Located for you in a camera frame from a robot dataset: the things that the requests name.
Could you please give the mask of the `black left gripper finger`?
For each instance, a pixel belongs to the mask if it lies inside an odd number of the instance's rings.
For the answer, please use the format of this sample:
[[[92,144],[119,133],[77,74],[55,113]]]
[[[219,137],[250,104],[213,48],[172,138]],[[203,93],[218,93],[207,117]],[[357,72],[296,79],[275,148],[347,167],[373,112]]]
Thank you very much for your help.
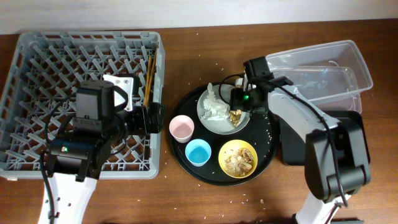
[[[165,116],[166,107],[160,103],[150,102],[147,107],[147,112],[150,115]]]
[[[164,117],[152,116],[149,118],[148,133],[157,134],[161,132],[163,128]]]

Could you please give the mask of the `gold foil wrapper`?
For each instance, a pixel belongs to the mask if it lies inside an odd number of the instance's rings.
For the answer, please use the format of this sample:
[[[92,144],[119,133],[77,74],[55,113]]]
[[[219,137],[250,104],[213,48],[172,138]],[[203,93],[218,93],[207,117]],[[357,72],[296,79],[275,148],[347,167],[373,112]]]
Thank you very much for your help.
[[[229,111],[229,118],[230,121],[232,123],[232,125],[236,128],[239,124],[240,124],[240,119],[241,119],[241,115],[242,115],[242,111],[241,110],[230,110]]]

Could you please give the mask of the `white tissue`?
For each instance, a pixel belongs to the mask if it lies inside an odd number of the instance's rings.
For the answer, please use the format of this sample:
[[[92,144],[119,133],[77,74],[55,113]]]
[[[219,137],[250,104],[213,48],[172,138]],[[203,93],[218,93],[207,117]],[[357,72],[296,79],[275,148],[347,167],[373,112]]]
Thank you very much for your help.
[[[218,99],[211,83],[207,86],[202,107],[204,112],[200,113],[201,119],[207,121],[222,121],[229,118],[229,106],[221,99]]]

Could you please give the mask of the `blue cup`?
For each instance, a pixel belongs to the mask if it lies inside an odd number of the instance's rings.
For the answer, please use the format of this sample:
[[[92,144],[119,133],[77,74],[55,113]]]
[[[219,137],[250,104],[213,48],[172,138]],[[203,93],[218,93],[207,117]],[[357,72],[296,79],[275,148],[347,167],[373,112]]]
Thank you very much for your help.
[[[185,148],[188,161],[195,167],[205,165],[211,157],[211,146],[202,139],[191,140]]]

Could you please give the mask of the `yellow bowl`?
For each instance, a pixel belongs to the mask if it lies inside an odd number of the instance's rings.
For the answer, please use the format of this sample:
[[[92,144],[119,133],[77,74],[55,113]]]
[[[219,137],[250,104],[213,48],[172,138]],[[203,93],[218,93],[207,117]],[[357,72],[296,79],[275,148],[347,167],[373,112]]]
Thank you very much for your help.
[[[231,140],[225,143],[218,154],[221,170],[235,179],[243,179],[254,173],[258,165],[255,149],[246,141]]]

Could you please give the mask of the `nut shell food scraps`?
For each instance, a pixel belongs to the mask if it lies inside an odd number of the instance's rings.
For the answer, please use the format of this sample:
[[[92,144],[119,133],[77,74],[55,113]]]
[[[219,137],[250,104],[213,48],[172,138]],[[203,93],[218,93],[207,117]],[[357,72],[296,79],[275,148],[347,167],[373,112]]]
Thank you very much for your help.
[[[231,149],[224,160],[225,170],[234,177],[243,177],[253,168],[254,157],[247,148]]]

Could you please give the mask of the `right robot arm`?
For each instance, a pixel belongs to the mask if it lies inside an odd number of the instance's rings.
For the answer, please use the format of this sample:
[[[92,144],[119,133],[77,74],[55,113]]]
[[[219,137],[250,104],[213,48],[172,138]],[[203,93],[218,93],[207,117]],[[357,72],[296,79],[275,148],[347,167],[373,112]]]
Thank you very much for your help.
[[[330,223],[348,199],[371,180],[361,119],[337,119],[309,102],[286,77],[276,78],[265,57],[250,59],[240,74],[243,87],[231,90],[232,110],[271,112],[305,144],[305,180],[310,190],[295,223]]]

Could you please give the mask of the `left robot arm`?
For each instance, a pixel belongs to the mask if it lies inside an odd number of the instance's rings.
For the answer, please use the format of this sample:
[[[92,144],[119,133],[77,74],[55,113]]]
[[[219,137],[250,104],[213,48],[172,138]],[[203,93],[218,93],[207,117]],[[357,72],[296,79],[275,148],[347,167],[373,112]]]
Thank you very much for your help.
[[[126,111],[129,94],[105,80],[81,82],[72,94],[76,111],[40,155],[44,199],[39,223],[81,223],[111,146],[129,135],[158,134],[165,106],[150,103]]]

